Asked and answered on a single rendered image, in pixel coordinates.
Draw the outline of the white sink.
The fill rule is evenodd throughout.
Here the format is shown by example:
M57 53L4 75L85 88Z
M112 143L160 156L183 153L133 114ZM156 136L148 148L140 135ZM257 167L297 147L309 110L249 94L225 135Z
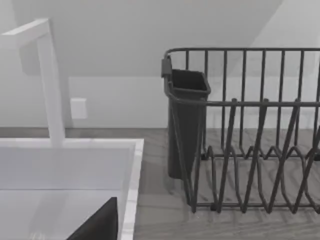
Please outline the white sink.
M0 240L66 240L111 197L134 240L142 138L0 138Z

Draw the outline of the dark grey utensil cup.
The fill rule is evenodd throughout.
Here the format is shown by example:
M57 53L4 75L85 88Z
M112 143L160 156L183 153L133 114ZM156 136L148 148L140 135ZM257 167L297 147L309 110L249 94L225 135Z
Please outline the dark grey utensil cup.
M205 74L200 71L173 69L171 75L173 94L180 99L207 100L211 93L210 84ZM177 113L177 121L181 133L183 160L187 175L191 175L197 148L197 136L199 125L199 113L206 114L203 106L193 104L176 104L169 100L168 107L168 162L167 170L169 177L182 179L177 137L175 133L172 110Z

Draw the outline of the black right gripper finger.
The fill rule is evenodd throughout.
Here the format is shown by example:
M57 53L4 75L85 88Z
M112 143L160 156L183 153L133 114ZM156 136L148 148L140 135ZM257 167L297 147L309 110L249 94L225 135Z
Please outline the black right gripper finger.
M111 197L66 240L118 240L118 198Z

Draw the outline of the white wall socket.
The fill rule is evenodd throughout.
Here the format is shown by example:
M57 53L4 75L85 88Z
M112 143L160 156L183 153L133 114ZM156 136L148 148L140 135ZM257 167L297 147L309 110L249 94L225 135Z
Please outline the white wall socket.
M83 120L88 117L87 99L74 97L70 99L71 117L73 120Z

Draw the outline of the tall white tap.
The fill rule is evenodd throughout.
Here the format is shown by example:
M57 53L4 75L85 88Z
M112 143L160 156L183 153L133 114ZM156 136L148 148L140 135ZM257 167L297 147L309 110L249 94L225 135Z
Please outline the tall white tap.
M50 20L38 18L0 34L0 49L15 49L35 41L48 122L49 144L61 148L66 140L59 69Z

